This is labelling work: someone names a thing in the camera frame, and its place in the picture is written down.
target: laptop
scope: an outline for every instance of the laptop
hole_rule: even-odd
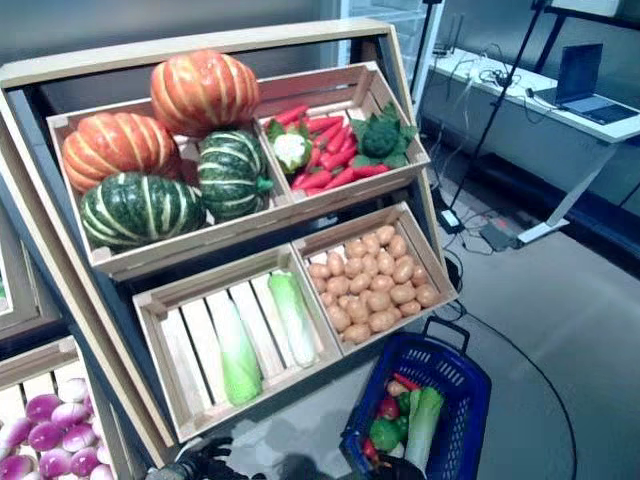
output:
[[[543,100],[600,125],[638,115],[638,112],[594,95],[602,61],[602,44],[565,47],[557,88],[536,92]]]

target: orange pumpkin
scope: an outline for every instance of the orange pumpkin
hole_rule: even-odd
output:
[[[218,127],[242,123],[259,102],[251,69],[214,50],[176,55],[151,75],[155,116],[174,133],[203,137]]]
[[[67,177],[82,193],[120,172],[175,178],[180,169],[175,153],[169,132],[157,120],[135,113],[98,113],[83,118],[62,145]]]

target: blue shopping basket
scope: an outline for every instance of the blue shopping basket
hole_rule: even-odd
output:
[[[462,335],[462,347],[429,335],[429,326],[433,323]],[[399,333],[389,339],[342,433],[340,447],[354,470],[371,478],[373,466],[362,453],[362,445],[386,394],[387,381],[399,373],[423,387],[434,387],[445,397],[425,470],[427,479],[476,478],[491,380],[467,357],[468,343],[469,332],[435,317],[427,319],[422,335]]]

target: pumpkin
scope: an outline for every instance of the pumpkin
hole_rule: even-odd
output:
[[[85,117],[64,140],[62,162],[71,185],[84,193],[109,175],[140,171],[175,177],[180,160],[167,130],[135,113]]]
[[[244,130],[220,131],[200,142],[202,201],[216,221],[260,211],[273,187],[258,140]]]
[[[214,50],[176,55],[151,75],[155,116],[174,133],[204,137],[249,120],[260,102],[250,68]]]
[[[205,214],[192,187],[140,173],[112,175],[89,190],[80,203],[91,245],[114,251],[197,230]]]

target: basket handle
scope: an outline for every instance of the basket handle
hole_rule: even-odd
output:
[[[446,342],[440,338],[434,337],[432,335],[429,335],[428,330],[429,330],[429,325],[431,325],[431,323],[437,323],[438,325],[442,325],[444,327],[447,327],[451,330],[455,330],[457,333],[459,333],[460,335],[462,335],[464,337],[464,340],[462,342],[462,347],[456,347],[455,345],[451,345],[449,342]],[[451,348],[460,351],[463,354],[467,353],[467,346],[469,345],[469,332],[466,331],[464,328],[459,327],[458,325],[454,324],[453,322],[447,322],[444,320],[439,319],[438,317],[435,317],[433,315],[430,315],[429,317],[427,317],[427,322],[424,324],[424,329],[422,330],[422,335],[425,337],[431,337],[431,338],[435,338],[436,340],[438,340],[439,342],[445,343],[448,346],[450,346]]]

